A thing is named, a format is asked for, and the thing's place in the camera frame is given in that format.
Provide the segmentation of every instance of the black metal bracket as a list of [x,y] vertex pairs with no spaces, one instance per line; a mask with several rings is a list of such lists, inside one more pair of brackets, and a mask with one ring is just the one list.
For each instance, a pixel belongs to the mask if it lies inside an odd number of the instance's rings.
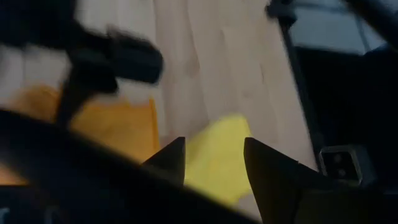
[[278,18],[282,26],[290,28],[297,20],[290,1],[272,0],[266,7],[266,13],[270,18]]

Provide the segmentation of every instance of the yellow cloth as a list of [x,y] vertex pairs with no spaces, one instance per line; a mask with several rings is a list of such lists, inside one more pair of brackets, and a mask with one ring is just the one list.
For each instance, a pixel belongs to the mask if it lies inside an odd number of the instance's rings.
[[244,164],[244,138],[251,135],[246,119],[238,114],[213,123],[186,146],[185,184],[233,206],[251,191]]
[[[23,91],[9,109],[46,122],[54,122],[60,94],[49,86],[36,86]],[[143,105],[126,100],[106,105],[88,102],[76,114],[71,129],[88,139],[136,161],[144,162],[160,150],[155,104],[152,99]],[[13,175],[4,174],[0,166],[1,184],[18,183]]]

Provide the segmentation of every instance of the black plastic part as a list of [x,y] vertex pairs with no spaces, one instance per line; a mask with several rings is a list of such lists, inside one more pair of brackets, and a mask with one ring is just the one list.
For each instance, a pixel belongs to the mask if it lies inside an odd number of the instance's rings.
[[115,94],[118,84],[111,70],[100,63],[77,63],[62,87],[55,122],[66,128],[86,101],[98,93]]
[[266,7],[266,12],[270,18],[278,18],[282,26],[290,27],[297,20],[297,16],[290,5],[285,3],[289,2],[272,0],[271,3]]
[[376,199],[246,138],[244,160],[262,221],[283,223],[372,223]]
[[185,138],[179,137],[172,141],[142,165],[155,167],[165,172],[165,175],[169,175],[169,179],[183,185],[185,178]]
[[159,81],[164,62],[154,45],[114,29],[108,35],[112,40],[109,59],[116,77],[150,84]]
[[255,223],[82,137],[0,111],[0,158],[67,223]]

